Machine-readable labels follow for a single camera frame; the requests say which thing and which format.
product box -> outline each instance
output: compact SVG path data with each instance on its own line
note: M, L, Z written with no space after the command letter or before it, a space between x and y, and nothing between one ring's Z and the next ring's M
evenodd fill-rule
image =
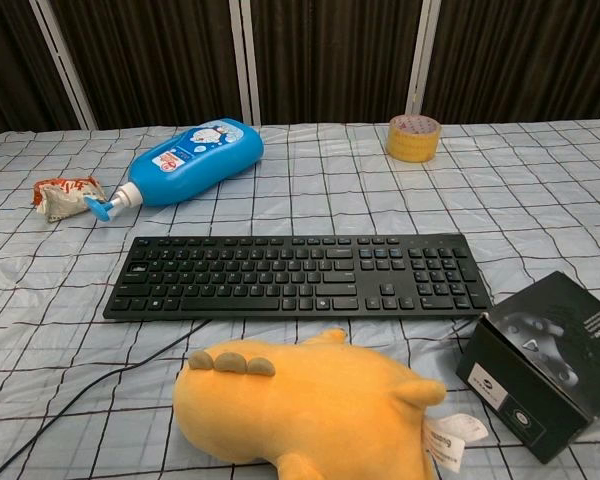
M600 301L552 273L482 315L456 373L547 463L600 417Z

tablecloth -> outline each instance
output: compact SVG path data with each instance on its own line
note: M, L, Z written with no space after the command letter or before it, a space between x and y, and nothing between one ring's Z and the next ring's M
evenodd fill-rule
M95 176L107 194L131 160L185 129L0 135L0 464L83 386L141 361L191 321L107 321L102 310L138 235L463 232L498 302L554 270L600 299L600 120L445 125L434 160L385 154L386 124L271 125L255 168L195 199L135 208L101 223L85 213L48 224L32 208L41 179ZM446 383L428 414L464 412L489 436L459 476L600 479L600 419L542 466L454 374L471 328L452 321L212 322L150 364L86 394L2 478L274 479L266 464L226 465L190 446L171 410L188 352L231 338L298 342L338 325Z

curtain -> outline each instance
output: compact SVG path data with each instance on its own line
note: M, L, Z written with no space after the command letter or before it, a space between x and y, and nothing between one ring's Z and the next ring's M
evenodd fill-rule
M252 0L262 123L404 113L421 0Z
M444 123L600 118L600 1L444 0L423 113Z
M0 1L0 133L79 128L29 2Z
M226 0L52 0L100 128L242 119Z

black cable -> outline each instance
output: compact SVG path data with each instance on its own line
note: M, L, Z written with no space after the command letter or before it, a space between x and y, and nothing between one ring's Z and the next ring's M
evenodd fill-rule
M190 337L191 335L193 335L194 333L196 333L198 330L200 330L202 327L208 325L211 322L211 319L207 319L204 322L202 322L200 325L198 325L197 327L193 328L190 332L186 333L185 335L183 335L182 337L178 338L177 340L174 340L173 342L171 342L169 345L167 345L166 347L160 349L159 351L157 351L156 353L154 353L153 355L151 355L148 358L145 358L143 361L141 361L140 363L135 363L133 365L128 365L126 367L122 367L122 368L118 368L116 370L112 370L108 373L105 373L104 375L102 375L101 377L98 377L97 379L95 379L93 382L91 382L89 385L87 385L86 387L84 387L82 390L80 390L80 392L73 397L73 399L67 403L67 405L65 405L65 407L60 410L59 413L57 413L52 419L51 421L49 421L49 423L47 423L46 425L44 425L43 427L41 427L34 435L33 437L31 437L29 439L29 441L27 443L25 443L22 447L20 447L20 449L14 453L13 455L11 455L11 457L9 457L9 459L4 462L1 466L0 466L0 474L9 466L11 465L11 463L18 458L22 452L24 452L27 448L29 448L33 442L35 442L38 438L40 438L40 436L47 430L47 428L49 428L51 425L53 425L53 423L58 420L62 415L64 415L64 413L69 410L69 408L71 408L71 406L76 403L78 401L78 399L84 395L84 393L89 390L91 387L93 387L95 384L97 384L98 382L104 380L107 377L110 377L111 375L115 375L116 373L122 373L122 372L126 372L128 370L133 370L134 368L138 368L141 367L142 365L145 365L147 363L149 363L151 360L153 360L154 358L156 358L159 355L162 355L164 352L166 352L167 350L169 350L170 348L173 348L174 346L176 346L178 343L180 343L181 341L185 340L186 338Z

stuffed dinosaur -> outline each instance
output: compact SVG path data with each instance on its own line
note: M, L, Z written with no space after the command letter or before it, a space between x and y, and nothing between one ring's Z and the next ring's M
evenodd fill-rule
M173 392L180 429L221 460L271 462L280 480L432 479L422 425L444 385L344 340L334 329L194 352Z

